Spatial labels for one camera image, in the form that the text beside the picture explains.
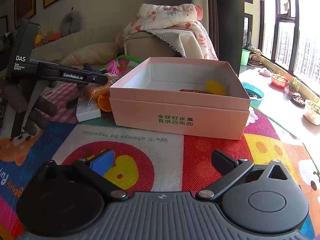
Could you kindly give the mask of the grey neck pillow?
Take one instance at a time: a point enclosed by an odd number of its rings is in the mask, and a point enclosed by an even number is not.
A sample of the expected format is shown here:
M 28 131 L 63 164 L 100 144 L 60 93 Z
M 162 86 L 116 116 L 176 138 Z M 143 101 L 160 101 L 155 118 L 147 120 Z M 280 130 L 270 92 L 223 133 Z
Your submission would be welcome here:
M 72 7 L 71 11 L 67 13 L 61 21 L 60 33 L 62 37 L 65 37 L 70 34 L 79 32 L 81 28 L 82 15 Z

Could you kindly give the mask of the green cup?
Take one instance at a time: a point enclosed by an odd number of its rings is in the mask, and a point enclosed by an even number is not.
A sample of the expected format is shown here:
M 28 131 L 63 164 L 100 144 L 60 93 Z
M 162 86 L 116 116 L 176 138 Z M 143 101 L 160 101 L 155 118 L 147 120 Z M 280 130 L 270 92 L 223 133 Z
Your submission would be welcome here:
M 248 64 L 248 60 L 249 60 L 249 56 L 250 56 L 250 51 L 247 50 L 247 49 L 242 49 L 242 52 L 241 52 L 241 61 L 240 61 L 240 64 L 242 66 L 246 66 Z

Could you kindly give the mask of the red snack packet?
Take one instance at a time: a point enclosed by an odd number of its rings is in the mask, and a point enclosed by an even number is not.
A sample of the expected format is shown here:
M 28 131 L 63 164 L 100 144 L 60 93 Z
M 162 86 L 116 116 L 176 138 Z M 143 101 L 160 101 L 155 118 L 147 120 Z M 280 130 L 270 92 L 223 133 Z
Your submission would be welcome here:
M 188 92 L 188 93 L 199 93 L 199 94 L 210 94 L 207 91 L 198 90 L 198 89 L 180 89 L 179 92 Z

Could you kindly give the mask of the orange toy piece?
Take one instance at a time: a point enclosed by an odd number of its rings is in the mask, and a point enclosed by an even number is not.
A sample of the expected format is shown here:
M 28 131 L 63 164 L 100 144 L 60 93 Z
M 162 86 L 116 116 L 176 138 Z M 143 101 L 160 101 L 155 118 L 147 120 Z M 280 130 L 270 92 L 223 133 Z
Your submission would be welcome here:
M 112 112 L 112 108 L 110 104 L 110 94 L 105 96 L 100 95 L 97 99 L 97 104 L 102 111 Z

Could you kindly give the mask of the colourful play mat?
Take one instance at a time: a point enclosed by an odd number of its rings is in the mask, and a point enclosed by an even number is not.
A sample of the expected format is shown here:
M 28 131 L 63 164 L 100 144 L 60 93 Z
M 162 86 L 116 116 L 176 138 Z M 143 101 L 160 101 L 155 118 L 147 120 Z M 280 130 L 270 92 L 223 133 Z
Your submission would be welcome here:
M 23 133 L 15 139 L 1 136 L 1 239 L 16 239 L 23 233 L 16 203 L 44 161 L 54 159 L 58 164 L 70 164 L 78 158 L 91 159 L 108 148 L 114 150 L 115 160 L 105 177 L 130 193 L 199 190 L 220 178 L 211 165 L 215 149 L 256 164 L 279 159 L 309 202 L 302 232 L 309 239 L 319 239 L 319 166 L 295 128 L 277 122 L 255 106 L 249 108 L 239 140 L 119 127 L 111 113 L 77 123 L 75 109 L 65 107 L 76 94 L 72 83 L 47 93 L 58 113 L 46 130 L 35 136 Z

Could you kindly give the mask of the framed wall picture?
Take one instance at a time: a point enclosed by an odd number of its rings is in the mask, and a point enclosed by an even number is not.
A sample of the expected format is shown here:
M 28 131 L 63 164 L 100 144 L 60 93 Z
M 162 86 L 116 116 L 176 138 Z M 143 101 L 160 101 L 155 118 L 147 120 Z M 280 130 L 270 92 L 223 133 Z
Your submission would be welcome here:
M 30 19 L 36 15 L 36 0 L 14 0 L 15 28 L 21 20 Z

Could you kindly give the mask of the red plant pot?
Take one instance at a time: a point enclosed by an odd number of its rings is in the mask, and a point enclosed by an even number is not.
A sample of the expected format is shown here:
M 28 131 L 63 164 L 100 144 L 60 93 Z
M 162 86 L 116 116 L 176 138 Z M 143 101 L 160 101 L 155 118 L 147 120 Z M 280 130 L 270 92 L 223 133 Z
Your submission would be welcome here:
M 280 74 L 273 74 L 271 76 L 271 83 L 278 88 L 285 88 L 289 85 L 289 80 Z

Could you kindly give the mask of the floral quilt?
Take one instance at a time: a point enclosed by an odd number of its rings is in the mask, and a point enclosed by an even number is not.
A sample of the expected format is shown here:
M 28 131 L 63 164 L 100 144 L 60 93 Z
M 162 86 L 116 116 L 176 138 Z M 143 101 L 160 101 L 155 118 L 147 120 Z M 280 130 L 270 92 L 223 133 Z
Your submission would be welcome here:
M 149 47 L 150 41 L 146 39 L 153 35 L 146 33 L 147 30 L 175 28 L 192 31 L 203 52 L 203 59 L 217 61 L 218 57 L 213 43 L 200 22 L 202 18 L 203 9 L 200 5 L 155 5 L 143 3 L 134 18 L 124 29 L 123 46 L 125 52 L 129 53 L 129 44 L 134 40 L 140 42 L 140 44 L 134 45 L 134 48 L 142 49 L 144 46 Z

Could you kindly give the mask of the pink cardboard box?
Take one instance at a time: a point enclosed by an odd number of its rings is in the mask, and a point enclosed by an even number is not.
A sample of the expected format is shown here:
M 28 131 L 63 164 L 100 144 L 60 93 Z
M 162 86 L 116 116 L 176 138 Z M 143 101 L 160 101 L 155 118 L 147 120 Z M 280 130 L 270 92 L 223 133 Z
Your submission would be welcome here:
M 226 95 L 179 92 L 209 80 Z M 228 62 L 150 57 L 110 87 L 110 103 L 118 126 L 239 140 L 250 99 Z

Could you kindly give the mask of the yellow toy corn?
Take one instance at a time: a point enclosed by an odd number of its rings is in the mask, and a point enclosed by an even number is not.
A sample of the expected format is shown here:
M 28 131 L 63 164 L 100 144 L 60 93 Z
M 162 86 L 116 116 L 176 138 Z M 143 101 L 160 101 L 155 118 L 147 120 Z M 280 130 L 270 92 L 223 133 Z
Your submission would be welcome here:
M 224 88 L 224 86 L 215 80 L 207 81 L 205 84 L 205 89 L 206 89 L 206 92 L 210 94 L 221 95 L 221 96 L 226 95 L 226 89 Z

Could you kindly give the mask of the pink plastic basket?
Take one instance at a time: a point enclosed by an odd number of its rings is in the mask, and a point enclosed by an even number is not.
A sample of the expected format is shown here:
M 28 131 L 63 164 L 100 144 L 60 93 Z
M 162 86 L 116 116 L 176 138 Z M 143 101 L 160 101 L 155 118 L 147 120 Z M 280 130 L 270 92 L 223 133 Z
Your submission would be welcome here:
M 118 69 L 118 63 L 117 61 L 110 61 L 106 67 L 105 67 L 105 71 L 114 75 L 119 75 L 120 71 Z

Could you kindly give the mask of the white power adapter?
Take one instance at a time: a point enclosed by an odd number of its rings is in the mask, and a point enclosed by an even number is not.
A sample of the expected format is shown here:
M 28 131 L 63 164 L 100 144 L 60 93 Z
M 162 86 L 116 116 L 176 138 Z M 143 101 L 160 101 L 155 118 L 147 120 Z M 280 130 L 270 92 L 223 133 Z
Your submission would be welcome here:
M 95 100 L 87 100 L 84 96 L 78 98 L 76 119 L 78 122 L 101 117 L 101 110 Z

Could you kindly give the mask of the packaged bread loaf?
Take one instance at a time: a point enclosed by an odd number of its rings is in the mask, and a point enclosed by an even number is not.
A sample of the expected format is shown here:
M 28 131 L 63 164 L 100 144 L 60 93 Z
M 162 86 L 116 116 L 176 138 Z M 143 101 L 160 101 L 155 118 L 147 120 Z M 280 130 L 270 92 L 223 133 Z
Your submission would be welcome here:
M 83 95 L 87 100 L 97 100 L 101 95 L 107 96 L 110 93 L 110 87 L 120 79 L 119 76 L 112 73 L 105 73 L 104 75 L 108 77 L 107 84 L 97 85 L 90 83 L 84 87 Z

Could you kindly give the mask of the grey towel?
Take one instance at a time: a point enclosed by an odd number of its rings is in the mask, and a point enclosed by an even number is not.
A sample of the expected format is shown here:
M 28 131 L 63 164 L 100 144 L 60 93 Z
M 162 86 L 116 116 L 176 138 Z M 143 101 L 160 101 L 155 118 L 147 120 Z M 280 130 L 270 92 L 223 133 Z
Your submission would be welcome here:
M 182 57 L 192 59 L 203 59 L 203 52 L 200 45 L 190 30 L 184 29 L 159 29 L 147 30 L 146 33 L 158 37 L 167 43 L 170 48 L 179 53 Z

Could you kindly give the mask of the white flower pot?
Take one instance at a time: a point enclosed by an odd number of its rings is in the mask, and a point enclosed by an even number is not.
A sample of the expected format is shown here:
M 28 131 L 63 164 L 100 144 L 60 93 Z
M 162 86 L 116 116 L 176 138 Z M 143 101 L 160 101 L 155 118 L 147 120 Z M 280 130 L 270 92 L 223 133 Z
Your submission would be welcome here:
M 312 124 L 320 125 L 319 104 L 306 99 L 304 117 Z

